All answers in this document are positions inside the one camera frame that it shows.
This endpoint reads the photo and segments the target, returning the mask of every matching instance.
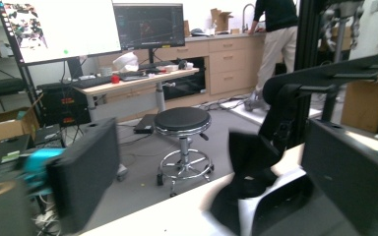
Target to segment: standing person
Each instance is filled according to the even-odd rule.
[[[256,29],[260,17],[265,13],[266,29]],[[288,73],[293,71],[297,36],[296,7],[292,0],[257,0],[254,19],[248,34],[266,31],[266,39],[260,71],[257,73],[257,85],[250,97],[244,101],[247,111],[255,108],[268,109],[263,99],[263,85],[273,75],[276,62],[283,55]]]

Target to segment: red object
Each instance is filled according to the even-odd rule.
[[[113,84],[118,84],[119,83],[119,76],[112,75],[111,81],[112,81]]]

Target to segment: wall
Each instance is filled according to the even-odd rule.
[[[364,8],[370,7],[374,0],[366,0]],[[193,0],[144,0],[144,1],[127,1],[127,2],[163,2],[163,3],[183,3],[184,4],[184,18],[189,21],[190,30],[199,28],[206,29],[211,24],[211,9],[218,8],[224,12],[231,12],[233,18],[229,19],[228,27],[230,29],[241,29],[242,25],[242,11],[246,4],[255,4],[254,0],[208,0],[193,1]],[[253,8],[246,9],[245,23],[251,26],[253,19]],[[5,38],[5,33],[0,28],[0,38]],[[360,44],[355,50],[351,52],[351,57],[360,57],[364,55],[372,55],[378,53],[378,12],[370,14],[369,10],[365,10],[361,19],[361,35],[359,38]],[[13,59],[0,59],[0,68],[6,72],[19,77],[19,70]],[[29,67],[31,75],[36,86],[56,83],[63,75],[64,78],[70,77],[67,66],[65,67],[62,62],[50,63],[39,66]],[[89,58],[83,66],[84,74],[97,73],[97,62],[94,58]],[[0,73],[0,79],[7,78],[6,75]],[[17,97],[9,96],[3,98],[5,107],[7,109],[17,108],[20,104],[28,104],[29,100],[26,95],[18,95]]]

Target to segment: floor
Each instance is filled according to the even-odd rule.
[[[332,119],[338,124],[341,120],[343,95],[342,92]],[[314,109],[321,109],[321,97],[312,97],[311,106]],[[205,132],[209,140],[205,141],[200,136],[195,136],[191,148],[201,150],[213,160],[215,171],[210,174],[210,178],[214,181],[232,172],[227,153],[228,131],[238,130],[255,134],[260,129],[260,125],[231,110],[221,109],[217,103],[203,105],[203,108],[210,109],[213,119],[211,127]],[[179,149],[179,142],[175,138],[157,133],[134,134],[133,128],[138,121],[118,124],[120,158],[123,165],[127,167],[128,173],[124,180],[114,181],[108,188],[85,231],[170,198],[170,181],[165,180],[163,186],[157,184],[158,164],[168,153]],[[365,134],[358,130],[356,132],[373,137],[370,133]],[[76,135],[74,130],[70,130],[65,136],[67,144],[70,144]],[[178,182],[175,191],[181,194],[205,183],[206,180],[203,178]]]

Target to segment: round stool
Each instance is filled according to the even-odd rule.
[[[206,154],[191,149],[192,140],[189,136],[203,134],[211,126],[211,115],[200,108],[177,107],[162,111],[155,118],[155,129],[166,136],[179,138],[180,149],[168,154],[160,163],[157,174],[157,184],[163,185],[164,177],[171,179],[170,196],[176,196],[174,185],[177,180],[186,180],[203,176],[208,182],[209,173],[214,171],[214,165]]]

